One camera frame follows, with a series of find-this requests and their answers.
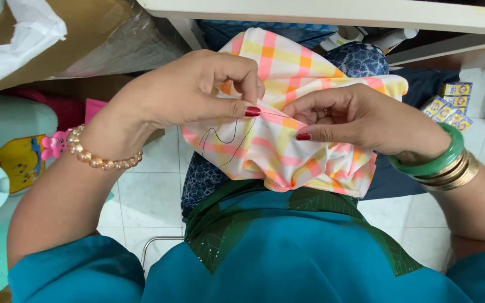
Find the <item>pink and yellow plaid fabric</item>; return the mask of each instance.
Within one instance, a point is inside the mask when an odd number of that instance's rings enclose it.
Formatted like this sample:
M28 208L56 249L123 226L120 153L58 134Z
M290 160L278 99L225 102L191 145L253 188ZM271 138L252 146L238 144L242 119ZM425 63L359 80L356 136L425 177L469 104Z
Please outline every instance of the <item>pink and yellow plaid fabric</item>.
M248 29L220 51L254 59L266 93L254 119L217 119L181 127L196 152L233 180L264 179L265 187L284 192L308 186L363 197L375 171L371 150L345 143L297 141L306 125L281 109L309 92L364 83L397 100L407 92L405 79L384 75L347 78L320 55L261 29ZM223 98L238 98L233 83L219 86Z

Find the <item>woman's right hand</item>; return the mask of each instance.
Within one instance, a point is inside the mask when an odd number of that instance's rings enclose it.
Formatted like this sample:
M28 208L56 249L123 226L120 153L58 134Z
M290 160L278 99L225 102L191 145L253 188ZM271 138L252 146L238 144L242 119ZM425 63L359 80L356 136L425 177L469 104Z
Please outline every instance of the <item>woman's right hand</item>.
M308 126L298 140L351 143L418 165L440 156L450 136L428 116L364 84L315 91L284 113Z

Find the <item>red nail polish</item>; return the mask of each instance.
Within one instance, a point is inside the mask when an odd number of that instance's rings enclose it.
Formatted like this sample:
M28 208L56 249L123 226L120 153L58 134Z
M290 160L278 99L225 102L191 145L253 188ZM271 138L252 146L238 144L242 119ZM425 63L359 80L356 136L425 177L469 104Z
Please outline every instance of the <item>red nail polish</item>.
M311 138L312 138L312 135L308 132L302 132L295 137L295 139L299 141L310 140Z
M261 110L259 107L255 106L248 106L248 108L246 108L246 112L244 113L246 117L257 117L259 114L261 114Z

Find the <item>white plastic bag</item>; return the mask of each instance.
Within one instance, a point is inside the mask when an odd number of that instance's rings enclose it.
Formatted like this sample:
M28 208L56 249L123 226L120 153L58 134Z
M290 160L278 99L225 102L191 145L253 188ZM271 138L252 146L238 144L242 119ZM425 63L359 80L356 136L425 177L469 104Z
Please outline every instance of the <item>white plastic bag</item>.
M0 45L0 80L64 40L67 27L45 0L6 0L16 19L10 44ZM0 13L3 0L0 0Z

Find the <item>teal shirt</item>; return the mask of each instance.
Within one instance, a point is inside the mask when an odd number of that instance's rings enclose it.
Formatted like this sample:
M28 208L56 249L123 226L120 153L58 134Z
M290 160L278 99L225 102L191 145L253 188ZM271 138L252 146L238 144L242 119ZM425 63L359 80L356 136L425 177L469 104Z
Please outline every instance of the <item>teal shirt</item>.
M12 302L485 302L485 252L444 275L346 200L296 193L246 188L202 203L147 281L104 236L31 254L9 271Z

